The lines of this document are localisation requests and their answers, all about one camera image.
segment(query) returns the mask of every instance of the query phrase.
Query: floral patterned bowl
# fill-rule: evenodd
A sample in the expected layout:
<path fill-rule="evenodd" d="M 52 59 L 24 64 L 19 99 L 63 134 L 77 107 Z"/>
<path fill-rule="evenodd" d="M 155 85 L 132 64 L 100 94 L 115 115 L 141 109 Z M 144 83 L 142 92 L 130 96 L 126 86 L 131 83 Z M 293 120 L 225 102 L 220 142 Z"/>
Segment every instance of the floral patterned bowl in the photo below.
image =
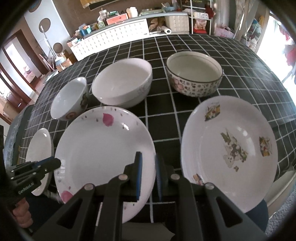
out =
<path fill-rule="evenodd" d="M 50 108 L 50 115 L 61 121 L 74 119 L 86 110 L 88 98 L 86 78 L 75 78 L 57 93 Z"/>
<path fill-rule="evenodd" d="M 181 94 L 203 97 L 214 93 L 223 75 L 221 65 L 208 55 L 183 51 L 166 62 L 170 84 Z"/>

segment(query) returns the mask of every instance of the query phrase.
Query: doorway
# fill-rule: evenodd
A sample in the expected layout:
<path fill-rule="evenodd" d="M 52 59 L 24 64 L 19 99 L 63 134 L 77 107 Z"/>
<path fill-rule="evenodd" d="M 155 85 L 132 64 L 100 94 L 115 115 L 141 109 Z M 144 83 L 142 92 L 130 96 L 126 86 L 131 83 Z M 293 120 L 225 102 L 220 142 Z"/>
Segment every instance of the doorway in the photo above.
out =
<path fill-rule="evenodd" d="M 43 74 L 48 70 L 36 55 L 22 30 L 18 30 L 4 43 L 2 50 L 19 76 L 36 91 L 35 88 Z"/>

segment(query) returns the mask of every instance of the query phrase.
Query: plate with cartoon print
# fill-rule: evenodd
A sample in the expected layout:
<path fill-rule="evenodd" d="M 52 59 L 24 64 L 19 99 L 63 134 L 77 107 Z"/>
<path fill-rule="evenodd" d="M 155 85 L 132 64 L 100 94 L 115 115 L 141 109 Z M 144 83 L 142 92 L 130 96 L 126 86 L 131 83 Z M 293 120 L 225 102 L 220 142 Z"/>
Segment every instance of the plate with cartoon print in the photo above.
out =
<path fill-rule="evenodd" d="M 248 212 L 271 187 L 278 150 L 271 126 L 250 103 L 232 96 L 202 102 L 183 132 L 181 166 L 191 182 L 214 183 Z"/>
<path fill-rule="evenodd" d="M 63 133 L 55 157 L 57 190 L 66 203 L 85 184 L 101 185 L 122 174 L 142 153 L 142 178 L 138 202 L 124 202 L 122 221 L 133 218 L 145 205 L 155 180 L 155 148 L 143 122 L 118 107 L 103 106 L 77 117 Z"/>

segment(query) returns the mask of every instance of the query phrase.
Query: pink box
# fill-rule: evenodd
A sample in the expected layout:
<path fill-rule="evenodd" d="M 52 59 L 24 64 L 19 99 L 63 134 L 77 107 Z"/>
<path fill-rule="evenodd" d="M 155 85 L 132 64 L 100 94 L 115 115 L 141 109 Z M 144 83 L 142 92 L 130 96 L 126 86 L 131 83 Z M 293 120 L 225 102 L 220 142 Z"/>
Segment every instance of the pink box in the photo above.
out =
<path fill-rule="evenodd" d="M 110 25 L 110 24 L 117 23 L 117 22 L 120 22 L 120 21 L 123 21 L 126 19 L 128 19 L 128 15 L 125 13 L 125 14 L 117 15 L 112 18 L 108 18 L 107 23 L 108 23 L 108 25 Z"/>

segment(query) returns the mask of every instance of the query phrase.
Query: white bowl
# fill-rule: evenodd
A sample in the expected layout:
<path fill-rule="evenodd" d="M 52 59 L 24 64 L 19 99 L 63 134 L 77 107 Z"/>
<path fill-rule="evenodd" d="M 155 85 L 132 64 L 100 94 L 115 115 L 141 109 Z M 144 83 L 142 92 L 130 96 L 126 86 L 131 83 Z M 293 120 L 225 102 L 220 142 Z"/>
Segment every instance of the white bowl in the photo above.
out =
<path fill-rule="evenodd" d="M 170 84 L 181 94 L 203 97 L 214 93 L 223 70 L 212 57 L 192 51 L 172 54 L 166 62 Z"/>
<path fill-rule="evenodd" d="M 103 104 L 129 108 L 147 96 L 151 82 L 151 64 L 140 58 L 129 58 L 113 63 L 100 72 L 91 90 Z"/>
<path fill-rule="evenodd" d="M 52 102 L 50 115 L 53 119 L 61 121 L 74 119 L 85 111 L 88 98 L 86 78 L 73 79 L 57 93 Z"/>

